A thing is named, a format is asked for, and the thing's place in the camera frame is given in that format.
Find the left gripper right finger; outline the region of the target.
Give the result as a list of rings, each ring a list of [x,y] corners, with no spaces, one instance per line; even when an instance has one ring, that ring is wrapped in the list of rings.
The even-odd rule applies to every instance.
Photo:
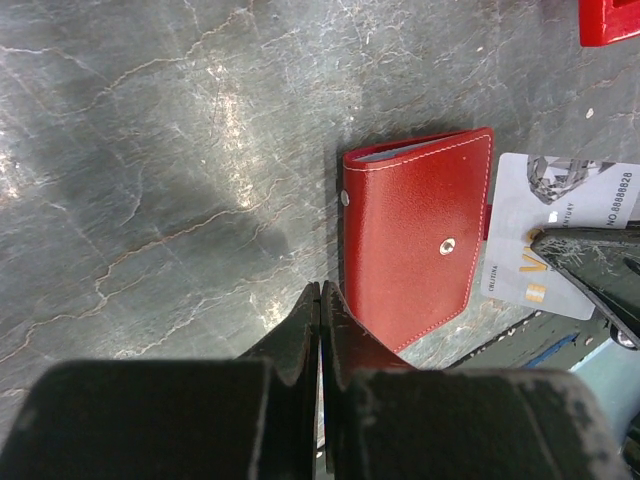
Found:
[[[594,395],[545,369],[419,370],[321,294],[325,450],[337,479],[626,479]]]

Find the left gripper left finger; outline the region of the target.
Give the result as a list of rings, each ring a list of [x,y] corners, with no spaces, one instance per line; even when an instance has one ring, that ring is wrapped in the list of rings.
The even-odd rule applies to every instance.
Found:
[[[320,292],[241,356],[77,360],[32,387],[5,479],[311,479]]]

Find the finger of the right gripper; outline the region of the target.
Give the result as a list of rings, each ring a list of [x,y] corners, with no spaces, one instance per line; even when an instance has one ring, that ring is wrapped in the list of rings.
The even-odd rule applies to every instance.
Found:
[[[639,347],[639,229],[549,228],[532,250],[583,293],[609,322],[610,337]]]

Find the red leather card holder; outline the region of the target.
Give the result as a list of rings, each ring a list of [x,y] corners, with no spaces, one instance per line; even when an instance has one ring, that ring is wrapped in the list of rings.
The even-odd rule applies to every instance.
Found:
[[[483,127],[343,157],[346,302],[394,352],[467,306],[486,238],[493,142]]]

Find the red plastic bin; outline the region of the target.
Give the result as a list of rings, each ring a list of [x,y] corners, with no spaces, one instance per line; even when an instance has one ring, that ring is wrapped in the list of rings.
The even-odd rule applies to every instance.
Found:
[[[603,47],[639,36],[640,0],[579,0],[583,47]]]

